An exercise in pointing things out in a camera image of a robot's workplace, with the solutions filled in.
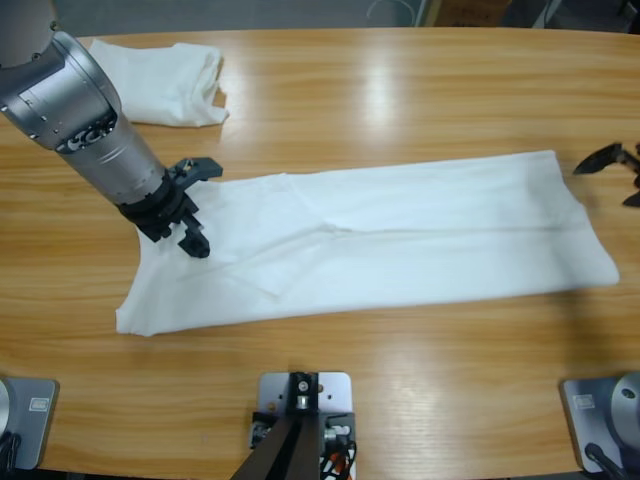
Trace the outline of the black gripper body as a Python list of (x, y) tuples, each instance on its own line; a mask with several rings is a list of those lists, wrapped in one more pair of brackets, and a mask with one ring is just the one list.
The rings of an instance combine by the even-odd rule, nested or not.
[(195, 219), (198, 207), (186, 190), (199, 180), (184, 169), (166, 170), (160, 187), (139, 202), (118, 205), (120, 213), (153, 242), (171, 235), (170, 225), (184, 223), (185, 238), (180, 244), (202, 244), (201, 225)]

